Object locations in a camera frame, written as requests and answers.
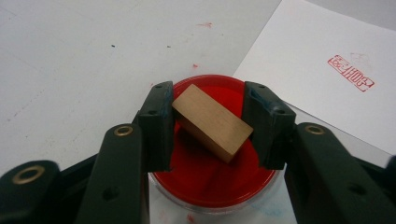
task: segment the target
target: wooden block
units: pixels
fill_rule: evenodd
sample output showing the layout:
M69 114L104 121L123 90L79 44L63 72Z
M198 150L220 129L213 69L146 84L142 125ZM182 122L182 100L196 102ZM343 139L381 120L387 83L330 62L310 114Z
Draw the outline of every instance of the wooden block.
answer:
M172 104L176 119L190 134L225 162L230 162L253 129L195 85Z

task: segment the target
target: red stamped text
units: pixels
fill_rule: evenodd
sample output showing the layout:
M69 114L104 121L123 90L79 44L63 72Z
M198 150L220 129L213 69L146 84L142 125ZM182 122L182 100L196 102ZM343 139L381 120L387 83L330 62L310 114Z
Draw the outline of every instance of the red stamped text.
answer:
M370 78L365 77L361 71L353 67L340 55L335 55L330 58L327 63L361 91L367 91L375 84Z

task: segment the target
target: round ink pad container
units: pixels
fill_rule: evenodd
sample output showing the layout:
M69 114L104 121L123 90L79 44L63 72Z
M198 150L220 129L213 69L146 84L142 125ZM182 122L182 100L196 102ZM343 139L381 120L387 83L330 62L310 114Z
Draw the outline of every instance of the round ink pad container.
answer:
M175 99L190 84L241 118L244 82L220 75L191 77L174 85ZM150 180L171 201L190 210L231 212L263 194L277 177L277 171L259 167L249 139L229 164L214 156L177 122L174 144L171 171L152 173Z

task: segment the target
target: paper sheet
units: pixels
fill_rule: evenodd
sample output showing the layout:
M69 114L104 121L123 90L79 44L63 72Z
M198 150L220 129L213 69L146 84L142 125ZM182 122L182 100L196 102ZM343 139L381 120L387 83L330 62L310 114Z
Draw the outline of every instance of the paper sheet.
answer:
M396 32L284 0L234 77L396 154Z

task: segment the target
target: red stamp pad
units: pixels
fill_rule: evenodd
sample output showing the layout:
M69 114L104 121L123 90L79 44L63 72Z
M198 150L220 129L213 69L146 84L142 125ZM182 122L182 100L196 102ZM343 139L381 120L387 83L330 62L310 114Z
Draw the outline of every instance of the red stamp pad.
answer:
M330 58L327 63L361 91L367 91L375 84L370 78L365 77L363 72L352 66L340 55Z
M244 82L218 75L191 77L174 86L175 99L190 84L241 117ZM157 172L152 177L166 196L189 208L241 204L261 192L276 176L276 171L259 167L257 153L249 139L229 164L214 156L178 123L174 142L172 171Z

